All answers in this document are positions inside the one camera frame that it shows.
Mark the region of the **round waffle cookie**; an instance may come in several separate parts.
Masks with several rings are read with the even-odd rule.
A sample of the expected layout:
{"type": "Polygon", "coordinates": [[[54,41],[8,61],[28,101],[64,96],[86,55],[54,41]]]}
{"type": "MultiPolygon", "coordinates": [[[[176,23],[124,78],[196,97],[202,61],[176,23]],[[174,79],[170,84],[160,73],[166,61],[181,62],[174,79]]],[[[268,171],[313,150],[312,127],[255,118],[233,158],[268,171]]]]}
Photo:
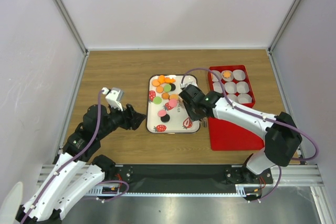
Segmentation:
{"type": "Polygon", "coordinates": [[[179,95],[178,94],[171,94],[170,97],[169,97],[169,100],[172,100],[172,99],[178,100],[179,95]]]}

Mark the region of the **metal serving tongs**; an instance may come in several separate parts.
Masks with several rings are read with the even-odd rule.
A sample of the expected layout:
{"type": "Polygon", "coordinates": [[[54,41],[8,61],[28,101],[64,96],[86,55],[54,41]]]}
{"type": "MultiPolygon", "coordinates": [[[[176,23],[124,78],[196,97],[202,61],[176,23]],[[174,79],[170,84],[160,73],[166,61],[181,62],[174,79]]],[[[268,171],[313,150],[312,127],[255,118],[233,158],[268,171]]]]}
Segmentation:
{"type": "Polygon", "coordinates": [[[200,119],[199,124],[200,124],[201,127],[207,128],[208,127],[208,119],[206,119],[206,118],[200,119]]]}

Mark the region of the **orange flower cookie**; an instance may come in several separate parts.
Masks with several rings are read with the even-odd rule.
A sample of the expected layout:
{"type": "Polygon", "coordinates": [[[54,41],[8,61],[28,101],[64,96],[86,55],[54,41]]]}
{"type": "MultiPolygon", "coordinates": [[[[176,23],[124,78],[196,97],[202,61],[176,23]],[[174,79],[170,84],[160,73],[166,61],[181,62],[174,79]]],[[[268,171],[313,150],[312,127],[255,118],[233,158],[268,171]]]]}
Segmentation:
{"type": "Polygon", "coordinates": [[[231,72],[230,71],[223,71],[222,72],[222,77],[223,79],[230,79],[232,76],[231,72]]]}

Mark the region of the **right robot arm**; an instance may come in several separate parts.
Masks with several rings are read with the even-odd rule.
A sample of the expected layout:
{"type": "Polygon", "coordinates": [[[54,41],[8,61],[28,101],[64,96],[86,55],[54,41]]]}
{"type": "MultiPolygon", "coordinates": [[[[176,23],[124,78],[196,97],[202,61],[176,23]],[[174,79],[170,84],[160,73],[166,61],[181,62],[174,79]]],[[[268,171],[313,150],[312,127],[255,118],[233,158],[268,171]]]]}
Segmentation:
{"type": "Polygon", "coordinates": [[[243,163],[240,182],[254,183],[267,169],[286,167],[302,142],[292,117],[263,113],[233,102],[222,93],[204,94],[194,84],[182,85],[179,94],[192,121],[214,118],[242,127],[264,141],[264,148],[251,154],[243,163]]]}

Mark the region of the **pink cookie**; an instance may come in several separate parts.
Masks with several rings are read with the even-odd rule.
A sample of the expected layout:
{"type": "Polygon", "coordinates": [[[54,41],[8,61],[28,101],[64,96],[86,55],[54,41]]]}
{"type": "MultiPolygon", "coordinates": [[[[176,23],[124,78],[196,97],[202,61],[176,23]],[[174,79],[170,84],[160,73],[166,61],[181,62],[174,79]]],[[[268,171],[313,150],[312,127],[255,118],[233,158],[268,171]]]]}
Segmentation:
{"type": "Polygon", "coordinates": [[[174,108],[174,107],[176,107],[177,105],[178,105],[178,100],[176,100],[176,99],[171,99],[170,101],[169,101],[169,106],[170,107],[172,107],[172,108],[174,108]]]}
{"type": "Polygon", "coordinates": [[[160,111],[158,112],[158,116],[159,116],[159,117],[164,117],[164,116],[166,116],[166,111],[165,111],[165,110],[160,110],[160,111]]]}

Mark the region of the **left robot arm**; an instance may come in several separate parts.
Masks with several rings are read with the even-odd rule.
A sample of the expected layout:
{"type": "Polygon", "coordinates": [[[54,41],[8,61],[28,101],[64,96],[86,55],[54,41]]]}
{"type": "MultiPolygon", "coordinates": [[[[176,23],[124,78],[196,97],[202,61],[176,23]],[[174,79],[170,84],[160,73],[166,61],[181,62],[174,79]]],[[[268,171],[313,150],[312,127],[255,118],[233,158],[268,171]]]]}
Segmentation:
{"type": "Polygon", "coordinates": [[[100,148],[100,141],[119,127],[138,129],[145,118],[130,104],[122,111],[98,104],[89,107],[83,121],[68,137],[53,170],[32,198],[20,205],[16,220],[20,223],[61,223],[92,187],[115,178],[115,162],[99,155],[77,180],[73,180],[100,148]]]}

